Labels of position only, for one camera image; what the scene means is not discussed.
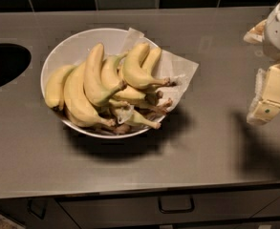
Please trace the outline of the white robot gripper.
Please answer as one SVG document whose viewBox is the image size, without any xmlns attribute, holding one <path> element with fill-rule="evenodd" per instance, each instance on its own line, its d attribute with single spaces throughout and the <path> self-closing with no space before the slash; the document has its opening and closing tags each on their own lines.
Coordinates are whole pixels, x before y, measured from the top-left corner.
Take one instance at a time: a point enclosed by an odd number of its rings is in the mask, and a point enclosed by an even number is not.
<svg viewBox="0 0 280 229">
<path fill-rule="evenodd" d="M 244 41 L 260 44 L 266 56 L 280 61 L 280 2 L 269 14 L 244 35 Z M 250 125 L 264 125 L 280 113 L 280 63 L 266 71 L 259 69 L 256 74 L 255 97 L 247 115 Z"/>
</svg>

